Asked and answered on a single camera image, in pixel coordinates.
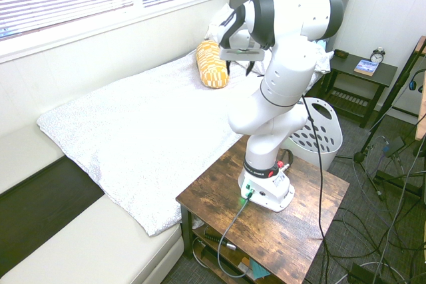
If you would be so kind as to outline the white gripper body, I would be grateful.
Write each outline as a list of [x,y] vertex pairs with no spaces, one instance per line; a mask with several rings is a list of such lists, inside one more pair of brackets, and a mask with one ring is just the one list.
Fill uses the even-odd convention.
[[264,51],[252,38],[247,29],[235,33],[226,31],[221,34],[219,56],[224,61],[262,61]]

